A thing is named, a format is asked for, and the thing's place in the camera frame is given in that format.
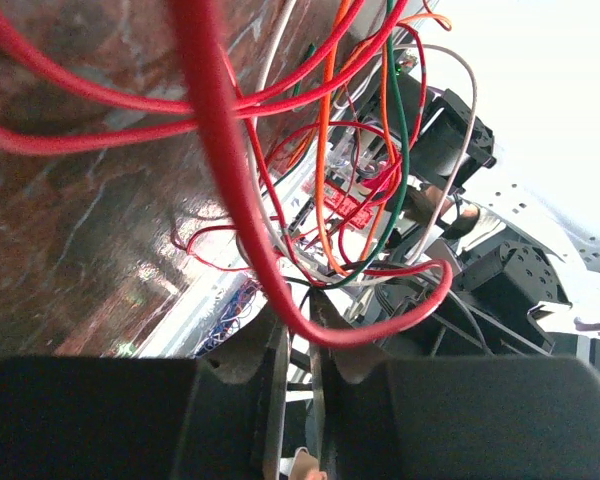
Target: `wire bundle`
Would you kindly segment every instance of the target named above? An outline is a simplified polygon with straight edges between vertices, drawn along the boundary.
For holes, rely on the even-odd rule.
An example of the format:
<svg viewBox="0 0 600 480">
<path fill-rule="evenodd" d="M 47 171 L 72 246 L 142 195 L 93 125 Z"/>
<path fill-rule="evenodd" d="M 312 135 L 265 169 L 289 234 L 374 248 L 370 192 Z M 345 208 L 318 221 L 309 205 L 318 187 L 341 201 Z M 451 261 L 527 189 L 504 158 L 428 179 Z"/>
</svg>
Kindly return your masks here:
<svg viewBox="0 0 600 480">
<path fill-rule="evenodd" d="M 371 342 L 378 338 L 395 334 L 401 330 L 407 329 L 423 319 L 437 308 L 444 300 L 451 286 L 451 269 L 444 261 L 430 261 L 424 264 L 409 268 L 397 269 L 370 269 L 369 265 L 374 261 L 378 254 L 384 249 L 384 244 L 395 224 L 401 210 L 402 201 L 405 198 L 407 189 L 407 176 L 409 173 L 409 149 L 418 138 L 419 129 L 422 120 L 422 111 L 426 98 L 426 67 L 424 60 L 424 49 L 432 48 L 448 53 L 457 58 L 469 71 L 474 89 L 474 99 L 472 104 L 472 115 L 469 122 L 469 128 L 465 137 L 462 154 L 459 155 L 456 162 L 456 168 L 449 176 L 445 192 L 451 187 L 457 169 L 464 156 L 464 150 L 468 145 L 473 130 L 476 106 L 476 87 L 475 78 L 470 68 L 457 54 L 448 51 L 442 47 L 432 45 L 423 45 L 417 32 L 409 25 L 411 22 L 423 19 L 434 18 L 448 28 L 450 22 L 440 15 L 431 13 L 418 14 L 412 17 L 401 19 L 401 12 L 409 0 L 397 0 L 395 5 L 392 0 L 387 1 L 387 16 L 376 33 L 369 36 L 361 42 L 351 55 L 347 63 L 339 72 L 335 72 L 335 56 L 339 41 L 343 38 L 349 27 L 353 24 L 357 14 L 364 4 L 364 0 L 341 0 L 340 8 L 333 30 L 329 38 L 322 44 L 312 56 L 306 59 L 298 69 L 292 72 L 284 79 L 277 81 L 273 85 L 266 86 L 267 76 L 273 59 L 276 55 L 278 44 L 281 41 L 282 33 L 293 11 L 296 0 L 287 0 L 285 6 L 279 15 L 275 34 L 272 36 L 269 50 L 267 52 L 264 67 L 258 79 L 257 91 L 250 95 L 244 95 L 238 85 L 236 76 L 233 72 L 231 62 L 226 52 L 218 43 L 218 32 L 220 30 L 218 22 L 218 12 L 216 11 L 216 2 L 213 0 L 200 0 L 191 2 L 190 0 L 170 0 L 173 13 L 174 27 L 178 39 L 179 49 L 182 56 L 182 65 L 184 67 L 185 79 L 189 85 L 189 95 L 191 104 L 182 101 L 161 100 L 156 98 L 147 98 L 140 95 L 118 92 L 116 90 L 100 86 L 88 80 L 82 79 L 75 74 L 65 70 L 54 63 L 44 53 L 37 50 L 25 38 L 23 38 L 10 25 L 7 19 L 0 11 L 0 48 L 11 55 L 15 60 L 30 68 L 34 73 L 42 76 L 46 80 L 56 84 L 60 88 L 79 95 L 81 97 L 98 101 L 100 103 L 133 110 L 143 110 L 155 114 L 179 114 L 186 116 L 184 120 L 167 123 L 155 127 L 128 129 L 120 132 L 106 132 L 89 135 L 56 136 L 44 137 L 35 135 L 24 135 L 10 131 L 0 126 L 0 149 L 24 155 L 57 155 L 88 151 L 94 149 L 111 148 L 121 145 L 156 140 L 173 135 L 178 135 L 199 129 L 205 149 L 208 154 L 212 173 L 218 185 L 218 189 L 225 201 L 227 209 L 234 219 L 235 225 L 220 225 L 207 227 L 194 235 L 189 241 L 187 252 L 198 258 L 201 262 L 211 265 L 202 260 L 194 252 L 194 243 L 196 238 L 204 233 L 214 230 L 235 229 L 238 232 L 244 251 L 248 257 L 251 267 L 255 270 L 262 288 L 269 297 L 274 308 L 281 314 L 289 327 L 295 333 L 305 337 L 307 340 L 319 343 L 329 347 L 353 347 Z M 398 89 L 396 72 L 393 67 L 394 43 L 392 40 L 392 30 L 395 27 L 405 29 L 415 40 L 415 44 L 399 45 L 396 48 L 416 47 L 420 55 L 422 68 L 422 90 L 420 95 L 420 108 L 416 120 L 414 132 L 407 132 L 406 119 L 401 108 L 400 92 Z M 376 64 L 377 68 L 382 68 L 382 128 L 376 128 L 358 121 L 343 122 L 330 119 L 332 94 L 341 89 L 337 96 L 343 93 L 347 96 L 348 106 L 353 109 L 353 102 L 359 98 L 366 86 L 368 80 L 355 90 L 352 98 L 348 96 L 347 84 L 354 76 L 362 70 L 368 62 L 372 61 L 374 56 L 382 51 L 382 62 Z M 322 62 L 325 61 L 323 83 L 304 93 L 294 95 L 290 98 L 275 99 L 281 93 L 293 88 L 309 73 Z M 387 119 L 387 84 L 392 89 L 393 97 L 396 99 L 398 111 L 400 113 L 400 144 L 396 145 L 394 139 L 389 133 Z M 288 138 L 282 140 L 272 149 L 271 153 L 265 157 L 262 146 L 259 143 L 257 134 L 257 118 L 259 116 L 275 115 L 302 107 L 311 102 L 320 100 L 320 116 L 316 123 L 301 127 L 292 133 Z M 250 144 L 247 149 L 248 168 L 243 162 L 245 149 L 241 143 L 235 120 L 243 120 L 247 129 Z M 323 215 L 324 205 L 324 171 L 326 161 L 326 141 L 329 129 L 333 127 L 351 127 L 359 135 L 361 130 L 369 131 L 384 140 L 388 152 L 387 168 L 381 173 L 383 177 L 366 199 L 360 203 L 356 209 L 346 215 L 341 221 L 327 230 L 326 224 L 329 219 Z M 337 273 L 336 275 L 324 275 L 318 271 L 315 262 L 307 258 L 305 250 L 298 246 L 298 240 L 306 237 L 309 232 L 291 238 L 287 222 L 284 216 L 282 205 L 276 195 L 276 187 L 280 185 L 285 178 L 297 168 L 302 162 L 305 150 L 312 144 L 317 135 L 317 156 L 316 156 L 316 220 L 317 236 L 314 240 L 305 245 L 305 250 L 320 242 L 329 264 Z M 301 139 L 300 145 L 293 152 L 291 161 L 288 163 L 288 171 L 285 172 L 274 184 L 269 176 L 268 166 L 276 159 L 279 152 L 282 151 L 290 142 Z M 360 152 L 357 152 L 356 163 Z M 349 188 L 354 184 L 352 177 Z M 260 189 L 265 187 L 264 195 L 261 195 Z M 382 198 L 376 198 L 376 195 L 383 188 Z M 379 221 L 383 211 L 384 203 L 393 195 L 398 198 L 397 207 L 391 214 L 389 222 L 383 233 L 380 235 L 375 247 L 372 247 L 372 241 L 375 237 L 375 231 L 379 226 Z M 276 217 L 269 217 L 268 209 L 265 204 L 265 197 L 269 198 L 276 212 Z M 363 208 L 376 208 L 376 218 L 373 222 L 371 233 L 367 239 L 363 254 L 360 257 L 359 264 L 352 273 L 345 271 L 343 266 L 332 252 L 332 236 L 339 232 L 339 244 L 342 256 L 344 254 L 342 235 L 347 224 Z M 436 215 L 432 217 L 430 225 L 435 224 L 435 218 L 439 214 L 442 204 L 438 205 Z M 408 260 L 407 264 L 412 264 L 419 258 L 426 238 L 431 228 L 425 232 L 416 252 Z M 291 296 L 286 287 L 284 279 L 277 271 L 276 260 L 279 256 L 289 258 L 297 268 L 306 277 L 307 282 L 318 288 L 332 289 L 340 288 L 345 285 L 375 285 L 386 281 L 388 278 L 403 275 L 413 275 L 425 272 L 431 268 L 437 268 L 441 271 L 440 281 L 431 296 L 422 304 L 413 310 L 406 312 L 396 318 L 392 318 L 380 324 L 352 330 L 352 331 L 331 331 L 304 319 L 299 309 L 294 305 Z M 228 332 L 231 325 L 221 322 L 223 332 Z"/>
</svg>

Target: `brown marble surface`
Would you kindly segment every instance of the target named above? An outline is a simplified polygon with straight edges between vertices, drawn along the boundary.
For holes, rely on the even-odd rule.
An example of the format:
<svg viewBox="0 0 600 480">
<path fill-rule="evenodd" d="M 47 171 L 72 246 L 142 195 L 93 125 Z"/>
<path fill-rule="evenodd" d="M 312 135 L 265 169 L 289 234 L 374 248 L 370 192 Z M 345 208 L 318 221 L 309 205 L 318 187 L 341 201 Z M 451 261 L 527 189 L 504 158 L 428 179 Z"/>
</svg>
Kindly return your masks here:
<svg viewBox="0 0 600 480">
<path fill-rule="evenodd" d="M 282 3 L 223 2 L 226 45 L 246 92 Z M 326 38 L 337 4 L 298 1 L 270 81 L 296 68 L 309 42 Z M 0 0 L 0 8 L 84 77 L 127 92 L 184 95 L 162 0 Z M 314 115 L 307 108 L 263 120 L 265 149 Z M 0 52 L 2 125 L 71 134 L 163 121 L 69 95 Z M 0 152 L 0 358 L 139 345 L 205 272 L 174 239 L 186 241 L 222 214 L 195 133 L 51 158 Z"/>
</svg>

